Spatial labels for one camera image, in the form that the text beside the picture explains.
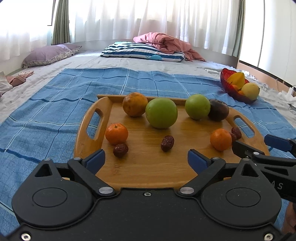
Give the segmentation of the person's right hand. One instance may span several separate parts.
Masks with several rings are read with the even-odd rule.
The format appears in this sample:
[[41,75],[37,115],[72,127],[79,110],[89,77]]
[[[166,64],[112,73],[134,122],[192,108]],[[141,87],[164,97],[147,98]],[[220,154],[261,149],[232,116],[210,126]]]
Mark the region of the person's right hand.
[[286,233],[295,233],[295,226],[296,226],[296,214],[294,210],[295,204],[292,202],[289,202],[286,212],[285,212],[285,218],[283,221],[283,226],[281,231]]

